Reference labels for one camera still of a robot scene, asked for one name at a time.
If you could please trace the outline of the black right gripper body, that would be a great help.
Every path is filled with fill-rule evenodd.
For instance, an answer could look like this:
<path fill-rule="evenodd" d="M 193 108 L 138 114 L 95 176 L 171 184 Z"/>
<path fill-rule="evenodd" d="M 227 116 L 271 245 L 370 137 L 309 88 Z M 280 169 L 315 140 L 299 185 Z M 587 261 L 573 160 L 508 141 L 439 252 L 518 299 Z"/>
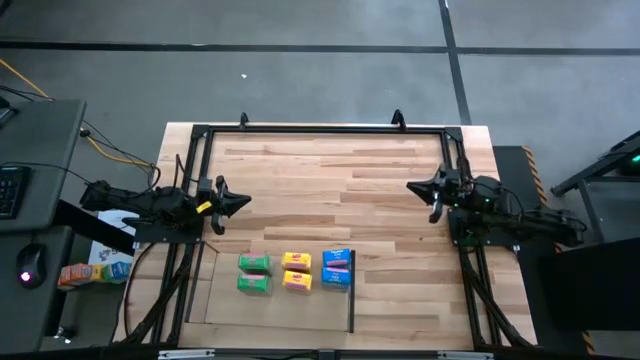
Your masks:
<path fill-rule="evenodd" d="M 430 200 L 432 213 L 430 223 L 437 223 L 442 216 L 443 206 L 454 206 L 468 192 L 468 180 L 458 170 L 441 164 L 431 181 Z"/>

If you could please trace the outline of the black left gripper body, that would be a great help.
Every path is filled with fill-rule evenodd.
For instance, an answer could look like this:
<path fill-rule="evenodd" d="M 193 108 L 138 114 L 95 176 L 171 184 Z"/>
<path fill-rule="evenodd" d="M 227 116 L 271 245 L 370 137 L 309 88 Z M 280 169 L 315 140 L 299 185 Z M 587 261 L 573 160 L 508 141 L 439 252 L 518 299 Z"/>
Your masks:
<path fill-rule="evenodd" d="M 223 186 L 227 185 L 223 176 L 215 180 L 201 177 L 197 184 L 197 212 L 211 217 L 211 227 L 217 235 L 225 233 L 223 225 L 224 203 Z"/>

